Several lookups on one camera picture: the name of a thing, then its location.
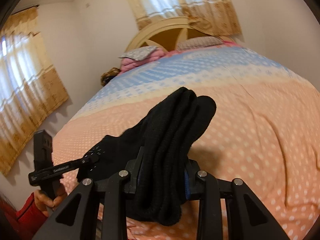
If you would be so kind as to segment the person's left hand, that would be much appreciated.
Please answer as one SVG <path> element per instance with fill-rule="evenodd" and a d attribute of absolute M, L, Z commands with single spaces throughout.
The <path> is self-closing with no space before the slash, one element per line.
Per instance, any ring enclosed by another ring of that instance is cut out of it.
<path fill-rule="evenodd" d="M 42 190 L 36 190 L 34 192 L 35 205 L 46 217 L 49 217 L 51 213 L 66 199 L 66 197 L 67 192 L 61 183 L 59 184 L 54 200 L 50 199 Z"/>

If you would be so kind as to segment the red sleeve forearm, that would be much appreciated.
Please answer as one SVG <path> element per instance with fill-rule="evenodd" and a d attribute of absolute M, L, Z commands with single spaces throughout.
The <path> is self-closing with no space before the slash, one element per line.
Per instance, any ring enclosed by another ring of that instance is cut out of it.
<path fill-rule="evenodd" d="M 35 204 L 34 193 L 19 211 L 1 198 L 1 239 L 32 239 L 46 220 Z"/>

